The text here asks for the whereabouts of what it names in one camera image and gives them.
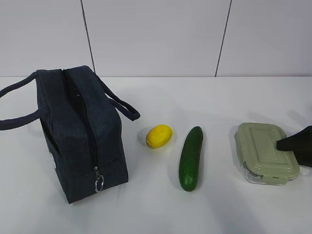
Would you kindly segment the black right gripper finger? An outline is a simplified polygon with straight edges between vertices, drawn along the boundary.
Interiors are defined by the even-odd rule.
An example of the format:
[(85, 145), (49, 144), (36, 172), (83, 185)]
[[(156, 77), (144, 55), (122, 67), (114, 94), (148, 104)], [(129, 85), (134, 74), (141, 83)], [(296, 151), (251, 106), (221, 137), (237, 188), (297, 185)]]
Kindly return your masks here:
[(312, 167), (312, 126), (290, 137), (278, 140), (279, 151), (292, 151), (299, 165)]

